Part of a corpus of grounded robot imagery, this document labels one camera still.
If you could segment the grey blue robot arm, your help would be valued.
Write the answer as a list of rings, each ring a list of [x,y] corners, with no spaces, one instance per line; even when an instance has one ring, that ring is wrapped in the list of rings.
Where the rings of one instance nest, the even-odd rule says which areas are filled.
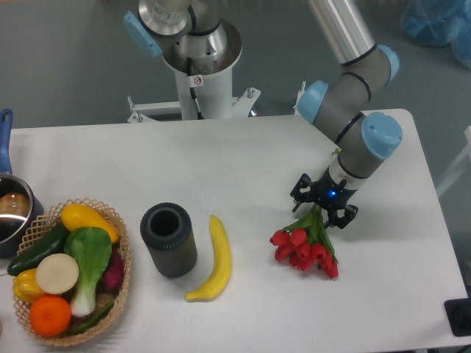
[[[327,227],[344,228],[357,215],[350,198],[388,159],[403,139],[399,123],[363,106],[396,76],[399,60],[372,38],[353,1],[309,4],[342,75],[333,83],[316,81],[300,92],[297,112],[340,149],[318,180],[301,176],[291,197],[327,213]],[[140,1],[124,15],[137,47],[162,57],[175,75],[185,120],[234,118],[243,114],[232,97],[232,69],[241,56],[237,29],[220,15],[217,1]]]

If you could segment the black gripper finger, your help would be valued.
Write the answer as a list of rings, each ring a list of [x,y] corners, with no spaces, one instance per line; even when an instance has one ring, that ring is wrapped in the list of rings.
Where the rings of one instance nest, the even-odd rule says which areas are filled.
[[[307,174],[302,174],[297,180],[293,189],[290,192],[290,197],[293,199],[294,207],[292,212],[296,212],[301,204],[315,204],[316,198],[312,187],[315,182]]]
[[[324,224],[325,229],[328,227],[345,228],[358,213],[358,207],[352,204],[346,204],[341,209],[327,208],[327,221]]]

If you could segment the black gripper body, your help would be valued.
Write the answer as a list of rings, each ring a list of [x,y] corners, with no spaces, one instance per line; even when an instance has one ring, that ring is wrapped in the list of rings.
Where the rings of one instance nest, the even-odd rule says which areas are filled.
[[[341,210],[356,193],[346,177],[333,178],[329,171],[313,184],[314,201],[324,210]]]

